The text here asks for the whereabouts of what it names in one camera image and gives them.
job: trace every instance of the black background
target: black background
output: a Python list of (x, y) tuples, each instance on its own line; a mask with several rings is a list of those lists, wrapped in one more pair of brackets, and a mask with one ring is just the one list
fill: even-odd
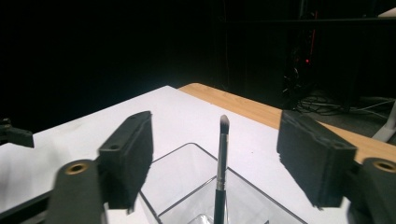
[[(359, 17), (370, 1), (350, 0), (347, 6), (345, 1), (327, 2), (321, 6), (327, 9), (319, 7), (324, 19), (335, 8), (343, 8), (340, 13), (356, 8), (352, 16)], [(225, 3), (227, 21), (295, 20), (299, 12), (298, 1), (291, 0)], [(36, 133), (165, 85), (179, 88), (192, 82), (285, 108), (289, 99), (282, 94), (284, 75), (298, 31), (230, 29), (225, 37), (216, 24), (221, 4), (192, 0), (2, 1), (0, 118), (10, 118), (13, 126)], [(395, 50), (394, 44), (388, 48), (391, 35), (382, 34), (388, 42), (376, 40), (366, 51), (356, 50), (364, 46), (354, 41), (358, 33), (345, 36), (338, 31), (323, 36), (317, 73), (309, 78), (322, 85), (333, 83), (328, 88), (347, 98), (346, 91), (357, 76), (357, 68), (350, 65), (359, 63), (365, 53), (372, 59), (361, 74), (364, 78), (359, 79), (361, 90), (394, 93), (379, 91), (394, 89), (389, 82), (380, 81), (391, 74)], [(364, 84), (367, 80), (376, 80), (378, 88)]]

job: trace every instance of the brush handle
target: brush handle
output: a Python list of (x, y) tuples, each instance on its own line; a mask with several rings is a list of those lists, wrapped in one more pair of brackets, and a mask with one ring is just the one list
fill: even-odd
[(214, 224), (224, 224), (225, 190), (216, 189)]

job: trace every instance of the table surface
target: table surface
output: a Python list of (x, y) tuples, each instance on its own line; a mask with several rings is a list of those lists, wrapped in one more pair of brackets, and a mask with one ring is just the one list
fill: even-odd
[[(0, 146), (0, 213), (51, 190), (64, 164), (97, 158), (97, 148), (126, 118), (141, 111), (152, 114), (154, 160), (186, 143), (196, 143), (216, 157), (219, 118), (226, 114), (232, 122), (230, 167), (308, 223), (347, 223), (347, 200), (340, 208), (319, 211), (279, 162), (276, 139), (281, 110), (197, 83), (180, 89), (162, 87), (35, 133), (34, 149)], [(394, 146), (327, 127), (360, 149), (358, 161), (373, 156), (395, 161)], [(109, 223), (149, 223), (140, 201), (129, 216), (123, 210), (107, 214)]]
[[(278, 108), (264, 105), (225, 91), (220, 91), (200, 83), (191, 83), (179, 88), (179, 90), (213, 105), (233, 111), (234, 113), (246, 118), (253, 119), (272, 128), (279, 129), (280, 115), (282, 111)], [(357, 133), (352, 133), (329, 124), (322, 124), (359, 149), (355, 158), (356, 161), (362, 162), (368, 157), (377, 157), (389, 161), (396, 161), (396, 146), (380, 142)]]

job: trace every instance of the brass screw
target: brass screw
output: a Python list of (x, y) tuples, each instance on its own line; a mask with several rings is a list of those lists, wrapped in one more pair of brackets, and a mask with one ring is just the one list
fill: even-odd
[(84, 172), (85, 170), (88, 169), (88, 164), (87, 163), (76, 163), (72, 164), (69, 167), (67, 167), (65, 173), (67, 175), (77, 175), (79, 173)]

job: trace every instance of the white table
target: white table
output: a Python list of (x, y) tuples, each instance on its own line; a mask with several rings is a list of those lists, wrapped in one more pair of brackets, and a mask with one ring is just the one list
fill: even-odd
[[(34, 135), (35, 148), (0, 146), (0, 213), (52, 188), (57, 170), (97, 149), (132, 114), (152, 113), (154, 160), (186, 143), (213, 156), (219, 150), (219, 118), (230, 120), (228, 164), (308, 223), (347, 223), (349, 201), (341, 208), (312, 207), (276, 153), (278, 130), (165, 86)], [(137, 200), (135, 211), (107, 211), (113, 223), (148, 223)]]

